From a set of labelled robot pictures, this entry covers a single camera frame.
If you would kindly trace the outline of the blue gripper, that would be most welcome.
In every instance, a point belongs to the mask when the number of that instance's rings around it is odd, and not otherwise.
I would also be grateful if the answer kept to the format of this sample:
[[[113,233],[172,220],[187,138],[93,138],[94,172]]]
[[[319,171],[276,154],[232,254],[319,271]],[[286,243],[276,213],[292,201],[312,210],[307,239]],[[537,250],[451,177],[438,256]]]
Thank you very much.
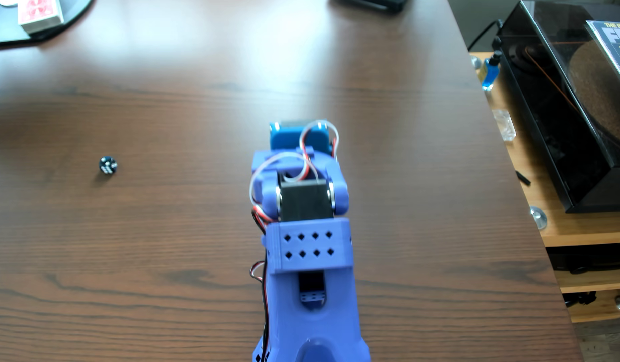
[[[314,126],[305,136],[305,145],[312,147],[315,151],[332,153],[333,140],[330,138],[329,129],[323,120],[271,122],[269,124],[271,150],[298,148],[302,131],[311,123]]]

